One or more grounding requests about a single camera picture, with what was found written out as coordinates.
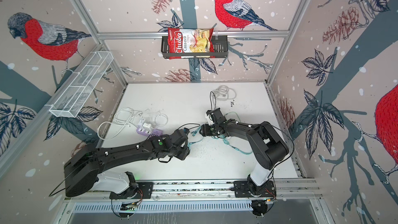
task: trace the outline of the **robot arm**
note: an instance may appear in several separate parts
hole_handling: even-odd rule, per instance
[[[119,176],[118,173],[105,172],[106,170],[139,160],[160,159],[169,156],[167,163],[172,157],[184,160],[189,154],[188,148],[188,129],[175,130],[171,135],[153,136],[137,144],[131,144],[112,148],[95,148],[93,144],[83,147],[77,154],[64,165],[65,191],[67,197],[81,195],[93,186],[95,189],[115,190],[114,184],[109,184],[112,189],[101,184],[101,180],[114,179],[118,185],[125,184],[127,187],[137,187],[135,179],[131,173]]]
[[[207,111],[206,115],[213,124],[202,125],[200,130],[202,136],[224,135],[249,141],[258,164],[248,176],[247,188],[252,195],[261,195],[272,168],[289,154],[286,143],[266,121],[261,124],[246,124],[235,119],[227,120],[220,108]]]

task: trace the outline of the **purple power strip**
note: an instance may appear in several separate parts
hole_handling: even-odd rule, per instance
[[[153,137],[153,136],[161,136],[163,134],[163,132],[161,130],[159,130],[159,129],[154,129],[152,131],[152,133],[149,133],[148,131],[146,131],[141,126],[137,127],[137,133],[142,135],[142,136],[145,136],[145,137],[148,137],[148,136],[151,136],[151,137]]]

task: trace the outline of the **metal vent grille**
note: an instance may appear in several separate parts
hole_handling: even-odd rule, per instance
[[[115,212],[121,211],[122,203],[113,202]],[[166,212],[206,212],[206,211],[252,211],[250,200],[229,201],[164,201],[142,202],[135,210],[136,213],[166,213]],[[107,213],[112,212],[111,202],[77,202],[74,213]]]

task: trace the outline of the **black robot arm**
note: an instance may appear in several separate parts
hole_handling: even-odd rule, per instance
[[[214,124],[204,124],[200,130],[202,136],[238,137],[249,141],[258,163],[271,170],[276,163],[283,160],[289,153],[286,143],[281,139],[269,122],[261,124],[246,124],[235,119],[226,119],[220,108],[207,111],[206,114]]]
[[[98,174],[122,164],[166,156],[170,157],[168,161],[172,157],[184,160],[189,154],[188,132],[186,128],[175,130],[171,135],[153,136],[140,143],[120,147],[86,145],[64,165],[66,196],[75,197],[87,192],[98,181]]]

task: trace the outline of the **black wire basket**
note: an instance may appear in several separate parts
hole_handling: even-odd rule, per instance
[[[189,53],[170,53],[168,37],[162,37],[162,54],[164,59],[170,57],[182,58],[226,58],[228,56],[228,37],[227,36],[212,36],[214,52],[189,52]]]

